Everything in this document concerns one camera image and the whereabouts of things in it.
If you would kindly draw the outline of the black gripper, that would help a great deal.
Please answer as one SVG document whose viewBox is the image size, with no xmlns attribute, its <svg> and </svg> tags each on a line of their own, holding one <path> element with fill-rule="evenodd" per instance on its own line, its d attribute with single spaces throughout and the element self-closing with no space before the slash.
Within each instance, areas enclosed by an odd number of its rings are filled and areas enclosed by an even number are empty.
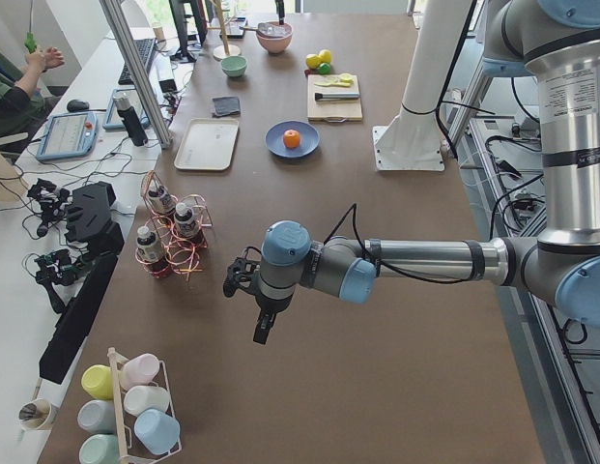
<svg viewBox="0 0 600 464">
<path fill-rule="evenodd" d="M 227 275 L 222 284 L 223 294 L 232 298 L 237 290 L 255 298 L 260 313 L 255 326 L 253 341 L 266 344 L 274 325 L 276 314 L 284 311 L 291 302 L 291 297 L 275 299 L 266 296 L 258 284 L 260 263 L 245 257 L 236 257 L 228 266 Z"/>
</svg>

